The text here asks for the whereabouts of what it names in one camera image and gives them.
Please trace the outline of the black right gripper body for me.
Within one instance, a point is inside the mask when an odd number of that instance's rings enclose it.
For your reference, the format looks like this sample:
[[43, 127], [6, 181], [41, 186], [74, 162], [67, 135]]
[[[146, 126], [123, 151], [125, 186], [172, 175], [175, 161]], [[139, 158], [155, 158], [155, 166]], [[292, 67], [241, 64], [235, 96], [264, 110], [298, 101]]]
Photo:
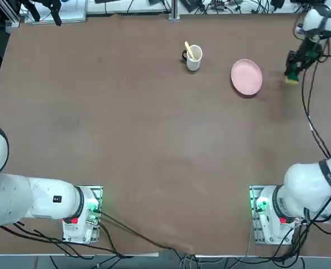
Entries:
[[301, 62], [311, 62], [317, 60], [323, 52], [323, 46], [320, 42], [314, 42], [309, 38], [304, 38], [298, 51], [298, 59]]

